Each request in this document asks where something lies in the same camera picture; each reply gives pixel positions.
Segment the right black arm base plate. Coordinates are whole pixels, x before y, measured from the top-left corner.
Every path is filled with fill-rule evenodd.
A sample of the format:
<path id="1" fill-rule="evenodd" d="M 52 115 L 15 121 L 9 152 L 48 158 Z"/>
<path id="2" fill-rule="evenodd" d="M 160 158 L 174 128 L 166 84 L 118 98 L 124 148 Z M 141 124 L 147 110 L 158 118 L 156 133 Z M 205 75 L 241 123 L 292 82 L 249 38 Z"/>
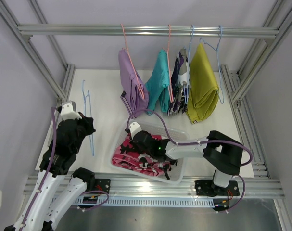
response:
<path id="1" fill-rule="evenodd" d="M 230 181 L 226 188 L 214 185 L 211 180 L 196 180 L 195 190 L 198 196 L 227 196 L 228 192 L 231 192 L 233 196 L 240 196 L 238 183 L 236 181 Z"/>

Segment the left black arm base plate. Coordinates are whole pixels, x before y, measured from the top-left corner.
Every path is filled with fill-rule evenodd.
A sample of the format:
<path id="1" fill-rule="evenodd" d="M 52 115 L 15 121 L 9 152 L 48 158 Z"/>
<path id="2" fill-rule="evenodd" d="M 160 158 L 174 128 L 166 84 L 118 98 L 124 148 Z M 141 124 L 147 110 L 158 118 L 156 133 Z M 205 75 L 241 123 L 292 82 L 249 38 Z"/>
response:
<path id="1" fill-rule="evenodd" d="M 110 179 L 95 179 L 94 190 L 109 193 L 110 185 L 111 185 Z"/>

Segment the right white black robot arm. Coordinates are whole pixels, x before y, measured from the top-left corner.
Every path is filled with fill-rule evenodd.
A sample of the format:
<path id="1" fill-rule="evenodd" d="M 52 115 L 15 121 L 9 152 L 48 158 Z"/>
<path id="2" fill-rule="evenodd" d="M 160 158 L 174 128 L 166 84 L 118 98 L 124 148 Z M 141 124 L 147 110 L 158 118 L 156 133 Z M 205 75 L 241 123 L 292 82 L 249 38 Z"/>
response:
<path id="1" fill-rule="evenodd" d="M 228 189 L 231 177 L 240 173 L 243 153 L 241 144 L 215 130 L 206 137 L 184 142 L 157 140 L 149 132 L 141 130 L 132 134 L 132 143 L 155 160 L 206 159 L 216 168 L 211 182 L 211 190 L 215 194 L 223 194 Z"/>

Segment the pink camouflage trousers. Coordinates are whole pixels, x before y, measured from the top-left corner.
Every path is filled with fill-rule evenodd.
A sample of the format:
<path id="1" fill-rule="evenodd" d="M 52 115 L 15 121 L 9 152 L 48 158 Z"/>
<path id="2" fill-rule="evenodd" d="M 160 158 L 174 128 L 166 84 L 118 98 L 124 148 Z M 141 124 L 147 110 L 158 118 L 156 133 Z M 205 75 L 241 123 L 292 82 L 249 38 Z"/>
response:
<path id="1" fill-rule="evenodd" d="M 152 158 L 145 152 L 137 151 L 132 145 L 131 134 L 127 134 L 124 141 L 119 145 L 112 156 L 112 165 L 126 170 L 140 173 L 147 177 L 165 177 L 170 179 L 168 173 L 177 160 L 159 161 Z"/>

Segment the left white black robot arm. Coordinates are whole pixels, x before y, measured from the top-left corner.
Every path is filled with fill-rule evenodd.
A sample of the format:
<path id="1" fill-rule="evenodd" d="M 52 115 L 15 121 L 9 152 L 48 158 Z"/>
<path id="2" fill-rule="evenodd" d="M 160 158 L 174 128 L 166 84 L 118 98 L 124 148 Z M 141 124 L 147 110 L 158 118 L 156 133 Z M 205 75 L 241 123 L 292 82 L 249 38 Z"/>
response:
<path id="1" fill-rule="evenodd" d="M 7 231 L 53 231 L 83 193 L 95 189 L 92 171 L 79 168 L 64 191 L 54 200 L 54 194 L 76 161 L 83 140 L 95 132 L 93 118 L 78 112 L 73 119 L 53 123 L 53 139 L 43 155 L 36 185 L 19 219 Z"/>

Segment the lilac purple trousers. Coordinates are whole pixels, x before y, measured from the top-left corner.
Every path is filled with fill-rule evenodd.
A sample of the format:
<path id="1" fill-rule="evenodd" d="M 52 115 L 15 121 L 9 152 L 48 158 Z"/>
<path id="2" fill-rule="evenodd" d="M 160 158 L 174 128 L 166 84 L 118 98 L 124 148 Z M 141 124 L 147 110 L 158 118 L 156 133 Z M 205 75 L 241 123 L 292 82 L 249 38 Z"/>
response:
<path id="1" fill-rule="evenodd" d="M 139 74 L 132 66 L 126 50 L 122 49 L 119 51 L 118 61 L 120 81 L 123 88 L 120 99 L 124 103 L 129 115 L 139 109 L 146 109 L 149 101 L 148 91 Z"/>

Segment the light blue wire hanger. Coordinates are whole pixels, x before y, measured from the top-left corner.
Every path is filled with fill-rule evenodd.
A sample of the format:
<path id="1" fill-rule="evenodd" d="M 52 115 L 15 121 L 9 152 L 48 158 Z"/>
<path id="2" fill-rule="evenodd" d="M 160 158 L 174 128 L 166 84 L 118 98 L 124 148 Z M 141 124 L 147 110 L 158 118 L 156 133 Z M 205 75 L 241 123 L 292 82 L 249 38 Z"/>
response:
<path id="1" fill-rule="evenodd" d="M 92 117 L 92 108 L 91 108 L 91 96 L 90 91 L 85 91 L 85 83 L 86 81 L 82 81 L 82 95 L 83 95 L 83 102 L 84 102 L 84 115 L 87 117 Z M 90 151 L 91 155 L 95 156 L 95 149 L 94 149 L 94 136 L 91 134 L 89 136 L 89 144 L 90 144 Z"/>

